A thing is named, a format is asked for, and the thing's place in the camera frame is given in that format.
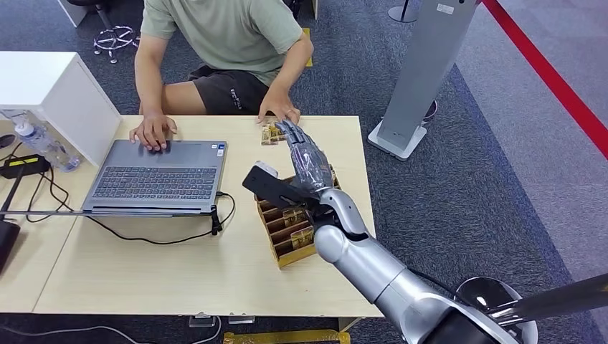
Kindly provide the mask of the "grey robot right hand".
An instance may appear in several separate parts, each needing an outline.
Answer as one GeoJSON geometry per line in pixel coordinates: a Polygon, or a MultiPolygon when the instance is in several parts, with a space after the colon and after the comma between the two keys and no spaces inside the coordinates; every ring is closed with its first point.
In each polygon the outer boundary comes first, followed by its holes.
{"type": "Polygon", "coordinates": [[[275,127],[285,136],[300,187],[311,193],[333,186],[331,167],[325,153],[304,130],[290,120],[275,127]]]}

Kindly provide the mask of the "person's right hand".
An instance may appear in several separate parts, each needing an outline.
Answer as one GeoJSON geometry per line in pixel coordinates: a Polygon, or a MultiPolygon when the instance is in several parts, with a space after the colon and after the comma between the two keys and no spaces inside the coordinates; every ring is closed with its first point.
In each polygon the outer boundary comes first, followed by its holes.
{"type": "Polygon", "coordinates": [[[167,115],[145,115],[136,128],[129,132],[131,143],[138,141],[147,151],[164,151],[168,141],[177,134],[177,125],[167,115]]]}

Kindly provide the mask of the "person's left hand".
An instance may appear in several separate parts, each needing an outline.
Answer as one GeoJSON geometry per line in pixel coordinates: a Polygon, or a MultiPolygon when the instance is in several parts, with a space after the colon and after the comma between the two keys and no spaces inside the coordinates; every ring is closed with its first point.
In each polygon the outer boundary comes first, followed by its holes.
{"type": "Polygon", "coordinates": [[[263,123],[268,113],[278,120],[290,120],[294,124],[300,122],[301,112],[292,103],[289,89],[284,87],[269,88],[260,105],[257,123],[263,123]]]}

